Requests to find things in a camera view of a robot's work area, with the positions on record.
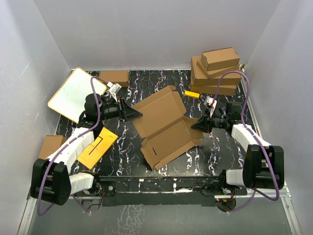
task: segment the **small cardboard box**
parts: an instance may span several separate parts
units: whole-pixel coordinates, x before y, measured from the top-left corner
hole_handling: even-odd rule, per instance
[[[219,94],[221,95],[231,95],[233,96],[236,91],[237,86],[236,85],[223,85],[219,88]],[[190,86],[191,92],[196,93],[206,93],[206,94],[215,94],[216,93],[217,86]]]
[[[38,158],[46,159],[57,151],[66,141],[67,139],[63,136],[46,136]]]
[[[234,48],[209,50],[202,53],[201,63],[206,71],[219,70],[239,63],[239,56]]]
[[[151,168],[162,166],[200,144],[202,131],[191,129],[196,118],[184,117],[185,106],[175,86],[167,86],[133,105],[143,116],[133,121],[142,142],[141,152]]]
[[[201,63],[200,60],[197,61],[197,65],[199,66],[199,68],[202,70],[202,72],[204,73],[204,75],[207,78],[221,76],[221,75],[223,75],[226,72],[234,71],[234,70],[237,70],[239,68],[239,65],[235,65],[235,66],[231,66],[231,67],[227,67],[227,68],[223,68],[223,69],[207,71],[203,67],[203,64]]]
[[[129,86],[129,71],[101,71],[99,77],[107,82],[118,83],[122,87]]]
[[[200,60],[201,56],[193,56],[191,58],[191,74],[193,80],[191,85],[196,86],[216,86],[221,76],[207,78],[202,70],[197,65],[197,61]],[[241,75],[238,73],[227,74],[221,81],[220,85],[238,85],[241,81]]]

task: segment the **black and white marble pattern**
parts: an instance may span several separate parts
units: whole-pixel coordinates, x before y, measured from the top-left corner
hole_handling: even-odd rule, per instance
[[[184,91],[190,89],[190,70],[133,70],[130,72],[130,86],[122,88],[119,96],[129,105],[134,105],[162,88],[174,85],[179,92],[187,112],[185,116],[200,118],[204,99],[184,96]],[[218,102],[223,106],[227,101],[239,101],[243,104],[244,92],[241,85],[237,86],[234,96],[219,95]],[[248,108],[245,110],[247,121],[251,121]],[[176,158],[160,170],[150,170],[140,151],[140,138],[132,122],[120,122],[117,118],[106,120],[104,126],[117,134],[116,143],[104,154],[99,163],[92,169],[103,176],[212,176],[218,175],[223,169],[240,169],[243,167],[245,152],[239,143],[234,141],[225,130],[215,129],[211,134],[204,134],[200,146],[196,146]],[[57,128],[58,135],[67,138],[75,129],[76,124],[61,117]],[[76,161],[72,174],[87,169]]]

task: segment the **white wall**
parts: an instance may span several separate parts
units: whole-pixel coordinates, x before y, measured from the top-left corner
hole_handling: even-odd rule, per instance
[[[265,139],[285,152],[300,227],[313,234],[313,2],[281,1],[246,67]]]
[[[182,69],[234,47],[246,63],[279,0],[34,0],[71,68]]]
[[[32,164],[58,115],[47,102],[70,73],[32,0],[0,7],[0,234],[16,234]]]

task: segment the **yellow folder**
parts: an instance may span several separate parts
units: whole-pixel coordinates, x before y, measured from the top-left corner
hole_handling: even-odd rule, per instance
[[[100,158],[114,144],[118,136],[106,128],[103,128],[99,136],[88,145],[87,148],[78,157],[78,161],[88,169],[93,169]]]

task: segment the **cardboard box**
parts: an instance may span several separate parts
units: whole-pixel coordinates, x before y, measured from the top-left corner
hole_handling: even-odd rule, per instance
[[[167,86],[133,105],[143,116],[133,121],[142,142],[141,152],[151,168],[162,166],[200,144],[202,131],[191,129],[196,118],[187,118],[175,86]]]
[[[201,56],[193,56],[191,58],[191,74],[193,80],[191,85],[196,86],[216,86],[222,75],[212,78],[207,78],[202,70],[197,65],[197,61],[200,60]],[[241,75],[238,73],[227,74],[221,81],[220,85],[238,85],[241,81]]]
[[[122,87],[129,86],[129,71],[101,71],[99,77],[112,83],[118,83]]]
[[[209,50],[202,53],[201,63],[206,71],[219,70],[235,66],[239,63],[239,55],[234,48]]]
[[[57,151],[65,141],[67,141],[67,139],[63,136],[46,136],[38,158],[46,159],[52,153]]]
[[[222,85],[219,88],[219,94],[221,95],[231,95],[233,96],[235,94],[237,86],[236,85]],[[197,93],[205,93],[205,94],[215,94],[216,93],[217,86],[190,86],[191,92],[197,92]]]
[[[199,66],[199,68],[202,70],[202,72],[204,73],[204,75],[207,78],[221,76],[226,72],[238,70],[238,68],[239,68],[239,65],[235,65],[235,66],[231,66],[231,67],[227,67],[227,68],[223,68],[223,69],[206,71],[200,60],[197,61],[197,65]]]

